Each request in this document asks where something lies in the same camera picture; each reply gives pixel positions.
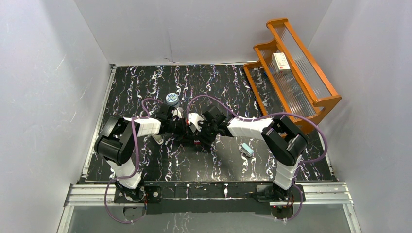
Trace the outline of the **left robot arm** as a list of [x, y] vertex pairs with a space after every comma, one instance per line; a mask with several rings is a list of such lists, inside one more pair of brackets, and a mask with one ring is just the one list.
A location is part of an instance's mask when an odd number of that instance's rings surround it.
[[145, 196], [139, 171], [139, 137], [160, 136], [165, 133], [184, 134], [186, 121], [183, 110], [162, 104], [151, 116], [111, 116], [94, 145], [94, 151], [103, 157], [115, 172], [116, 188], [128, 200], [139, 202]]

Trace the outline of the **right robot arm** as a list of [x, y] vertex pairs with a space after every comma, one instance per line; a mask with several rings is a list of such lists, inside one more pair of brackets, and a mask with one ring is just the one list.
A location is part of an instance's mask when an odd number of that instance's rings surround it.
[[277, 160], [272, 192], [266, 198], [286, 201], [292, 196], [295, 173], [309, 139], [286, 115], [262, 119], [226, 116], [212, 105], [188, 118], [196, 139], [205, 144], [214, 142], [217, 135], [263, 140]]

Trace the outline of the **cream white stapler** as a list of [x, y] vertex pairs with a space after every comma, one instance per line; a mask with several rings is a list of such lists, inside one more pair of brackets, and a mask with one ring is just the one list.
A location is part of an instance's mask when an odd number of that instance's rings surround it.
[[162, 145], [164, 143], [163, 137], [161, 135], [152, 135], [152, 138], [156, 141], [157, 144]]

